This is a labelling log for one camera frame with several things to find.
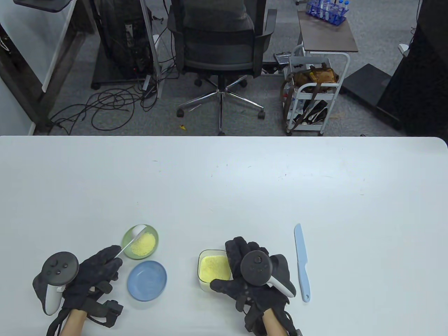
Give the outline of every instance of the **brown bag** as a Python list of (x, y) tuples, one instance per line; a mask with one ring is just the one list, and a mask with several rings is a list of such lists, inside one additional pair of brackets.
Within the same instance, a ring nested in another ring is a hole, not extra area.
[[(284, 87), (286, 84), (291, 83), (291, 81), (294, 79), (294, 86), (291, 86), (288, 91), (288, 96), (286, 99), (284, 98)], [(328, 87), (322, 88), (322, 83), (337, 83), (339, 81), (339, 75), (335, 73), (335, 71), (332, 68), (327, 67), (325, 63), (322, 63), (321, 68), (315, 68), (314, 66), (310, 66), (310, 69), (303, 70), (296, 73), (291, 73), (288, 75), (288, 77), (283, 82), (281, 88), (280, 88), (280, 100), (284, 103), (283, 107), (283, 119), (284, 121), (288, 118), (288, 112), (291, 107), (291, 102), (293, 100), (293, 94), (294, 94), (294, 88), (299, 88), (302, 85), (308, 84), (308, 83), (317, 83), (315, 87), (307, 87), (304, 89), (305, 92), (313, 93), (313, 96), (311, 97), (311, 101), (308, 104), (308, 107), (312, 106), (314, 103), (314, 100), (316, 99), (316, 95), (318, 93), (326, 93), (329, 89)], [(306, 116), (308, 112), (308, 108), (306, 111), (303, 112), (302, 116), (299, 117), (296, 120), (296, 123), (293, 127), (293, 129), (302, 122), (303, 118)]]

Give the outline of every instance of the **cart wheel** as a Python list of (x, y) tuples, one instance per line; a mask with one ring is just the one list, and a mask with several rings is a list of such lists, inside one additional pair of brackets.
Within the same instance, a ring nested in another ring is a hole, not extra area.
[(99, 89), (101, 89), (101, 84), (99, 84), (99, 83), (92, 83), (92, 85), (90, 85), (90, 88), (92, 90), (98, 91)]
[(266, 113), (264, 112), (264, 110), (261, 110), (260, 112), (258, 112), (258, 119), (263, 119), (265, 118)]

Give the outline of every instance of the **white cord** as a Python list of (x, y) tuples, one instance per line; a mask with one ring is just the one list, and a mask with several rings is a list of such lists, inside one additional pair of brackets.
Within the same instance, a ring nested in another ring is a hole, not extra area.
[(0, 46), (7, 52), (10, 51), (9, 48), (6, 46), (6, 44), (2, 41), (1, 37), (0, 37)]

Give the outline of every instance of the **yellow food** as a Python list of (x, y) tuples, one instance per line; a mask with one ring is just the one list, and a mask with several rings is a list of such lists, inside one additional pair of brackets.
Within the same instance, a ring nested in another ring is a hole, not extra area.
[(204, 257), (199, 265), (199, 278), (207, 283), (214, 279), (229, 280), (230, 266), (225, 255)]
[(139, 257), (149, 254), (154, 247), (155, 237), (152, 233), (148, 232), (142, 234), (142, 236), (130, 246), (132, 253), (138, 255)]

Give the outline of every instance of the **wooden tabletop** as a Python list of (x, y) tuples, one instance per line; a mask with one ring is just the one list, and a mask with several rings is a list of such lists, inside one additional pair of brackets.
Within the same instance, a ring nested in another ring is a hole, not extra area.
[(303, 45), (308, 52), (358, 52), (348, 20), (332, 25), (297, 11)]

